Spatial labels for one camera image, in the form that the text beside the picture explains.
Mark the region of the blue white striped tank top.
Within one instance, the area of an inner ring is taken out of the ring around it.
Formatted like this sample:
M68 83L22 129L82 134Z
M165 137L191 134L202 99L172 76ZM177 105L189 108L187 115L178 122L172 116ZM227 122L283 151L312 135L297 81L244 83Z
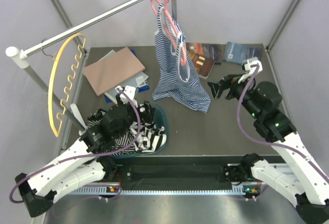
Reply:
M180 63L182 53L187 52L186 49L183 49L185 35L178 23L174 22L178 30L178 37L175 37L174 41L178 44L178 47L173 46L163 27L163 22L169 23L163 14L163 4L158 6L157 12L158 29L155 32L155 50L160 67L160 77L152 93L152 98L156 101L172 97L175 101L192 110L207 113L211 99L200 82L190 56L187 55L186 65L182 66Z

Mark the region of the pink plastic hanger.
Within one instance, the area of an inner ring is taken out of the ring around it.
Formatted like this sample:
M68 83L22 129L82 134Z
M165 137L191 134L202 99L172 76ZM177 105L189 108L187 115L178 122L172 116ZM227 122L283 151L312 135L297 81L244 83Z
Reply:
M175 49L179 49L179 63L181 66L186 66L187 64L187 54L185 46L176 42L176 40L179 40L182 33L177 29L178 27L175 25L175 19L172 17L172 15L168 11L168 3L170 0L163 0L162 2L160 0L150 0L151 2L151 8L155 15L158 15L158 12L155 9L154 3L163 4L163 15L164 15L164 23L163 28L165 32L167 33L167 36L169 37L172 45Z

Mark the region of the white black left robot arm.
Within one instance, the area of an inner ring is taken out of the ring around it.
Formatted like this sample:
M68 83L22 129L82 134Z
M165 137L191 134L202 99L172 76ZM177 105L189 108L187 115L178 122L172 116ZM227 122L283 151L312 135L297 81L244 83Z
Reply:
M158 107L119 102L87 118L87 129L61 155L29 175L15 178L30 217L47 212L78 188L116 177L114 158L157 152L167 142L166 126L157 121Z

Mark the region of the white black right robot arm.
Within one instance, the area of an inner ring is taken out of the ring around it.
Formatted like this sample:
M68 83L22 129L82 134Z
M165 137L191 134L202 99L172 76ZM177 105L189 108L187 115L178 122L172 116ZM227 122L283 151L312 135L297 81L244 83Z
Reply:
M284 160L293 176L279 171L262 156L247 154L237 166L239 180L260 180L280 193L295 208L305 223L328 221L328 176L303 144L296 127L279 110L282 101L274 83L257 84L253 78L239 82L239 74L230 74L219 82L208 82L215 99L228 90L227 100L237 99L254 118L253 126L264 138L260 143L272 147Z

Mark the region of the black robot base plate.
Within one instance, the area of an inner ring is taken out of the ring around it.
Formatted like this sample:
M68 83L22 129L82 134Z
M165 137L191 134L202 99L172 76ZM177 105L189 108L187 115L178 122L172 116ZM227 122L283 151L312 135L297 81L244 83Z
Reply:
M183 179L206 182L250 181L247 170L240 166L239 156L141 156L114 159L116 166L100 183L127 182L178 184Z

